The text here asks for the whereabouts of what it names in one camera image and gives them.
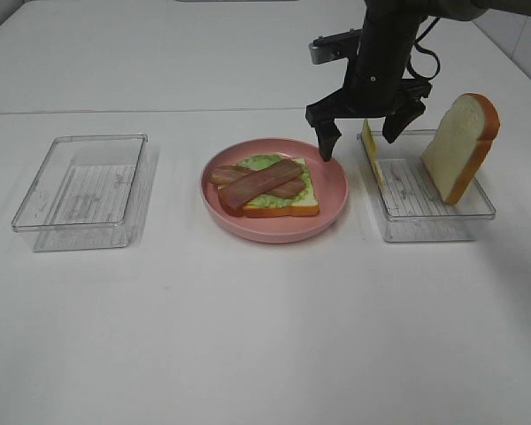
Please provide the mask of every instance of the clear plastic container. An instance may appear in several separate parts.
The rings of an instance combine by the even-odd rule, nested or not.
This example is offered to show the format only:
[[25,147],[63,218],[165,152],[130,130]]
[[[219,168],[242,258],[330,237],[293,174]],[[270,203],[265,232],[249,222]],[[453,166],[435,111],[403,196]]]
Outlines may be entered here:
[[59,137],[12,220],[32,251],[132,243],[150,196],[146,135]]
[[[476,179],[456,205],[446,205],[419,156],[433,140],[435,130],[405,131],[389,145],[381,132],[377,144],[370,190],[378,205],[376,216],[387,242],[472,241],[496,209]],[[360,144],[367,148],[358,135]]]

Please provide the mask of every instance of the white bread slice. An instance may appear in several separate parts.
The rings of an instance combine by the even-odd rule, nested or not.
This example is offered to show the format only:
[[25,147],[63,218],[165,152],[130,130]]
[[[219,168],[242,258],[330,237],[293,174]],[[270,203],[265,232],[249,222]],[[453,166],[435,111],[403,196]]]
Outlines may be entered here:
[[498,129],[496,108],[483,95],[465,93],[444,114],[421,159],[445,204],[456,204],[465,193]]
[[[294,161],[299,164],[305,165],[304,158],[293,158]],[[246,217],[252,218],[266,218],[266,217],[282,217],[282,216],[295,216],[295,217],[307,217],[317,215],[319,213],[319,202],[315,197],[314,188],[312,186],[311,178],[307,185],[307,194],[302,199],[298,199],[291,205],[287,206],[255,206],[245,205],[242,208],[242,214]]]

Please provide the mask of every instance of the black cable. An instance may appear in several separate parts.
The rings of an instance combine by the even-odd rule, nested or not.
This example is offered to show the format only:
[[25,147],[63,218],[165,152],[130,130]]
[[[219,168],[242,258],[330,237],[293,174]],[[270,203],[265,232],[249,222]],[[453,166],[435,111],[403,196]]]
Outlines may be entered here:
[[406,68],[407,68],[407,71],[411,74],[411,76],[413,78],[416,78],[416,79],[419,79],[419,80],[431,81],[441,72],[441,61],[439,60],[439,57],[437,56],[437,54],[434,53],[432,50],[425,49],[424,47],[421,47],[420,44],[419,44],[419,42],[421,40],[423,40],[428,35],[428,33],[431,32],[431,30],[435,27],[435,25],[437,24],[437,22],[439,20],[441,20],[441,19],[440,18],[434,18],[433,22],[431,22],[429,24],[429,26],[425,29],[425,31],[423,31],[421,33],[421,35],[415,39],[415,43],[413,44],[413,46],[415,47],[416,51],[418,51],[419,53],[422,53],[424,55],[432,56],[435,59],[435,62],[436,62],[435,73],[433,75],[431,75],[430,77],[425,77],[425,76],[421,75],[420,73],[416,72],[413,69],[413,66],[412,66],[412,63],[411,63],[411,56],[410,56],[409,60],[407,61]]

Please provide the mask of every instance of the toast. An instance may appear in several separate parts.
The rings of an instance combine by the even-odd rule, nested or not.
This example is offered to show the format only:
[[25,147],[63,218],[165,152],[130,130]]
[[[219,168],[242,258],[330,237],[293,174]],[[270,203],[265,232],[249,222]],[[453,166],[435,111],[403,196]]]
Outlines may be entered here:
[[[279,160],[281,160],[279,155],[255,155],[236,164],[258,171],[269,167]],[[293,160],[303,168],[303,173],[299,178],[305,183],[305,188],[291,199],[262,193],[242,207],[242,215],[252,218],[307,217],[319,213],[319,202],[315,197],[309,167],[304,158],[293,158]]]
[[445,204],[454,205],[464,195],[499,125],[494,105],[475,93],[458,97],[444,114],[421,159]]

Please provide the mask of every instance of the bread crust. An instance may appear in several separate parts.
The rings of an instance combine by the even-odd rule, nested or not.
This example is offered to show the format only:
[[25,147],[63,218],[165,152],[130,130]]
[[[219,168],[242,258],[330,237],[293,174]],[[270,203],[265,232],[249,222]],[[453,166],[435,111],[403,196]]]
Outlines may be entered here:
[[252,205],[245,205],[242,208],[242,215],[251,218],[268,218],[268,217],[309,217],[317,215],[319,213],[319,205],[307,205],[307,206],[271,206],[267,208],[256,207]]
[[448,205],[456,204],[462,195],[464,195],[466,188],[474,178],[476,172],[480,169],[486,155],[488,155],[500,126],[496,107],[487,97],[477,93],[465,93],[462,96],[471,96],[478,101],[484,111],[485,124],[480,136],[476,139],[476,147],[474,148],[472,155],[458,175],[450,194],[444,200],[444,203]]

